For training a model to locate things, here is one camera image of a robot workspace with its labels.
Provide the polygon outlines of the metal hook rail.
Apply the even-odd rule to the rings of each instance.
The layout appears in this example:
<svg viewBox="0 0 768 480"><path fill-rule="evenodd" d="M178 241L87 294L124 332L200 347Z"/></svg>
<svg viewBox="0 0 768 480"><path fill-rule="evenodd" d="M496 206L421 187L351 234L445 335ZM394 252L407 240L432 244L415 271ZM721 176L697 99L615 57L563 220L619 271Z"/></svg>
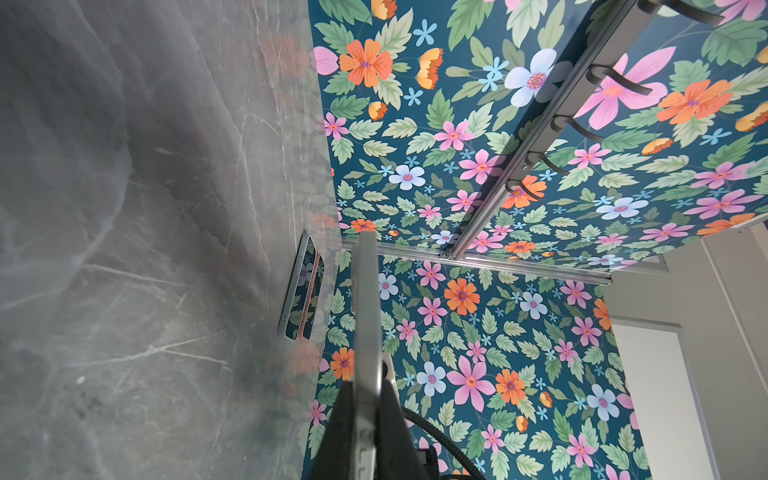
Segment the metal hook rail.
<svg viewBox="0 0 768 480"><path fill-rule="evenodd" d="M567 171L555 166L546 156L546 150L566 129L578 132L595 143L603 138L586 129L576 120L576 113L586 103L602 81L610 78L624 89L648 96L652 89L639 81L631 81L618 73L615 64L638 40L661 8L668 7L681 16L711 26L718 25L723 17L707 12L684 1L619 1L604 23L588 42L558 92L534 123L532 130L520 146L505 156L506 164L498 180L484 197L448 257L452 260L465 257L470 245L484 229L492 216L516 188L524 193L532 191L524 185L524 178L543 163L550 169L566 176Z"/></svg>

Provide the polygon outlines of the black phone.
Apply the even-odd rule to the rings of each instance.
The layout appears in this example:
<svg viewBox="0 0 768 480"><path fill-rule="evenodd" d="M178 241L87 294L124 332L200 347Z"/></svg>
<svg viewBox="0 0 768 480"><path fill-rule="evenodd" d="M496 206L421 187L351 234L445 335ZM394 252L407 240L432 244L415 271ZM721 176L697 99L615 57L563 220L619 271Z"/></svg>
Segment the black phone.
<svg viewBox="0 0 768 480"><path fill-rule="evenodd" d="M382 382L377 235L363 232L352 249L355 326L354 422L350 478L372 479Z"/></svg>

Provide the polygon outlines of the light blue phone case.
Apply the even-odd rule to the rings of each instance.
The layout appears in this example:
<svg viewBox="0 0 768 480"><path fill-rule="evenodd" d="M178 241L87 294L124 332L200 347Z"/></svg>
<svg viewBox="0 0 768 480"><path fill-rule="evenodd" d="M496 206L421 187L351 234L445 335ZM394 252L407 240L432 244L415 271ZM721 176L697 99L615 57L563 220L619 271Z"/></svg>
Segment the light blue phone case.
<svg viewBox="0 0 768 480"><path fill-rule="evenodd" d="M318 261L318 251L313 238L308 231L304 231L291 270L278 325L278 333L289 341L295 342L302 335Z"/></svg>

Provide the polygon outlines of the pink phone case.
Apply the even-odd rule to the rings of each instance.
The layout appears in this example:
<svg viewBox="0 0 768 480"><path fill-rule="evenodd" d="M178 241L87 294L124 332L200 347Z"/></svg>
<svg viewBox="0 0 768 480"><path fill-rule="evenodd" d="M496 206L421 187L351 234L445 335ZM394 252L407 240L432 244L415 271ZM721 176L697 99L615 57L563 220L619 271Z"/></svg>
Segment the pink phone case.
<svg viewBox="0 0 768 480"><path fill-rule="evenodd" d="M307 300L303 316L303 323L301 326L301 338L306 341L309 341L312 335L324 274L325 262L323 257L319 255L315 261L313 277L311 279L309 290L309 297Z"/></svg>

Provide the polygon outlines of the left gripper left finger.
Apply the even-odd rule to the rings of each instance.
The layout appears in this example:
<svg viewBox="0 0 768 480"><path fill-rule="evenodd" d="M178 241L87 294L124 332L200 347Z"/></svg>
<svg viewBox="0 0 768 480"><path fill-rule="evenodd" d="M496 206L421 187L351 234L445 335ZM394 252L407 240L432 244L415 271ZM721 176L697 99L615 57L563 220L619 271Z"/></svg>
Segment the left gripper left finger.
<svg viewBox="0 0 768 480"><path fill-rule="evenodd" d="M347 480L352 466L354 389L345 382L336 398L309 480Z"/></svg>

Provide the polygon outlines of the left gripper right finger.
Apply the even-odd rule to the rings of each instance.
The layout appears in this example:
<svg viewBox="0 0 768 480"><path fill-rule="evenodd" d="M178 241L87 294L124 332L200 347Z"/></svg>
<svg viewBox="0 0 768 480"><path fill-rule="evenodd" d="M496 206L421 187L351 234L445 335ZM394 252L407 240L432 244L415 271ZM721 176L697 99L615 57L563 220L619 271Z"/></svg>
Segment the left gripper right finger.
<svg viewBox="0 0 768 480"><path fill-rule="evenodd" d="M427 471L413 446L394 388L381 382L376 416L376 479L427 479Z"/></svg>

